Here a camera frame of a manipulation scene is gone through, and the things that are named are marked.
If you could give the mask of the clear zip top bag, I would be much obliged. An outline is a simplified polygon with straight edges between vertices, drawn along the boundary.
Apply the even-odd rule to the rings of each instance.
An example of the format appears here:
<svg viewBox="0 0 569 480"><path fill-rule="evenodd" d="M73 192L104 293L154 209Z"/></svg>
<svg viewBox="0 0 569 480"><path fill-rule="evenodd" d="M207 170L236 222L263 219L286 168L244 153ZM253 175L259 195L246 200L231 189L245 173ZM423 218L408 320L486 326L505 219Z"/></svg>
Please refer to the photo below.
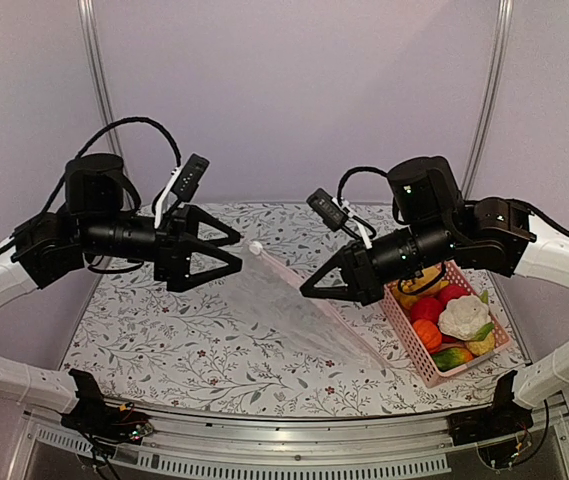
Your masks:
<svg viewBox="0 0 569 480"><path fill-rule="evenodd" d="M280 351L321 354L338 363L385 369L387 360L325 300L305 298L298 291L303 278L265 246L245 241L232 253L243 261L241 271L197 287L187 294L219 300L238 327L255 335L274 335L268 342Z"/></svg>

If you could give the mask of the yellow toy lemon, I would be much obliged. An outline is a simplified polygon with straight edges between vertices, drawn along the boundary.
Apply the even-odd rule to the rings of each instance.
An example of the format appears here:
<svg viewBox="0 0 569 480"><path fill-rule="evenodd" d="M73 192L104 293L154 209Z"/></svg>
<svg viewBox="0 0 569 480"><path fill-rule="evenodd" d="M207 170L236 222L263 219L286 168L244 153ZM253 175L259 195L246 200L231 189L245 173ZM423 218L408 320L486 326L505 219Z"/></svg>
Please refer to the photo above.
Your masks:
<svg viewBox="0 0 569 480"><path fill-rule="evenodd" d="M439 266L428 267L421 271L417 277L408 280L402 280L398 284L398 289L403 294L410 296L421 295L428 290L439 286L444 273Z"/></svg>

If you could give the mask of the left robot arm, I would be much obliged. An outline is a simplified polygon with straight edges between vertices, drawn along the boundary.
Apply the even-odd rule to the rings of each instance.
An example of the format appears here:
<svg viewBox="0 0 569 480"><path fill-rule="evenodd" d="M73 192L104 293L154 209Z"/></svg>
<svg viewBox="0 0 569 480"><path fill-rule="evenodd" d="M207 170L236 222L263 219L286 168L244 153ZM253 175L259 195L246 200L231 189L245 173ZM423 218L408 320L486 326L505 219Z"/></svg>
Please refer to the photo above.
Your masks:
<svg viewBox="0 0 569 480"><path fill-rule="evenodd" d="M106 133L131 124L157 130L176 158L150 216L139 212L141 198L122 157L89 151ZM239 233L191 202L210 163L198 154L180 157L172 135L150 118L123 118L99 130L66 164L52 192L64 196L62 206L53 211L47 202L0 243L0 308L71 272L99 273L93 263L99 257L128 261L128 272L150 264L154 280L177 293L238 273L241 259L225 248L239 242ZM92 434L105 433L112 417L125 411L106 404L88 372L44 370L3 357L0 398L75 418Z"/></svg>

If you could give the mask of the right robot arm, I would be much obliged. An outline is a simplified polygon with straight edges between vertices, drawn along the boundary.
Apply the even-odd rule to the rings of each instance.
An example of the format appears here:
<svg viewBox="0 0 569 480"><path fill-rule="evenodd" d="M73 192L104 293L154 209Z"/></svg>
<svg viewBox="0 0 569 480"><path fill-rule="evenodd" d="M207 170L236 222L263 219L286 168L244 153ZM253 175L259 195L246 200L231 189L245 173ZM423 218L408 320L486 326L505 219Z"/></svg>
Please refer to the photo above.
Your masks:
<svg viewBox="0 0 569 480"><path fill-rule="evenodd" d="M463 199L441 156L406 160L386 174L393 216L404 228L372 242L366 227L300 287L306 298L369 305L383 286L408 280L426 267L453 260L458 267L504 277L540 279L569 289L569 231L536 207L516 199ZM331 270L344 286L317 287ZM569 341L541 360L504 375L481 427L501 436L520 410L532 410L569 385Z"/></svg>

